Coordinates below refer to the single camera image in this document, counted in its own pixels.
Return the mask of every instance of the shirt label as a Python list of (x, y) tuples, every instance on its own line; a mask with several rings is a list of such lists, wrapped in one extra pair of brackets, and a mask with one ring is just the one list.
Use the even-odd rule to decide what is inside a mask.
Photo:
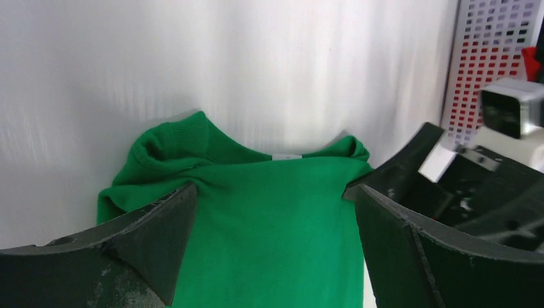
[(272, 160), (299, 159), (302, 155), (295, 154), (272, 154)]

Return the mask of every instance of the red object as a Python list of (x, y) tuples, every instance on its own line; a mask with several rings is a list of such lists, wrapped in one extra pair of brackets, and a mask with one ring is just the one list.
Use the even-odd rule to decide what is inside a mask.
[(527, 73), (527, 81), (536, 81), (538, 72), (540, 72), (540, 62), (534, 59), (536, 47), (527, 47), (522, 49), (523, 62), (525, 63), (525, 72)]

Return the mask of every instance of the green fabric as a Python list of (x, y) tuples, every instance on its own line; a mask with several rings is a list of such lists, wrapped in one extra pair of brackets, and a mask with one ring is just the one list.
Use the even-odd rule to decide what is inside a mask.
[(363, 256), (348, 182), (371, 171), (354, 137), (301, 159), (272, 160), (217, 129), (203, 112), (141, 135), (98, 222), (191, 181), (199, 205), (173, 307), (353, 307)]

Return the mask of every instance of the camera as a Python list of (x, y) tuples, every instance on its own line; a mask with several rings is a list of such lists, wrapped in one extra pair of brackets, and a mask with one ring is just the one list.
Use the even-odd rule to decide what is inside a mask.
[(544, 126), (544, 85), (502, 78), (480, 91), (484, 125), (522, 139)]

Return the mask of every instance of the white wall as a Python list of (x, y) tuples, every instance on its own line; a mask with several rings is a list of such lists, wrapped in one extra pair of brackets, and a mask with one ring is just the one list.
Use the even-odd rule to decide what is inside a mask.
[(95, 221), (145, 129), (201, 108), (256, 150), (437, 123), (457, 0), (0, 0), (0, 248)]

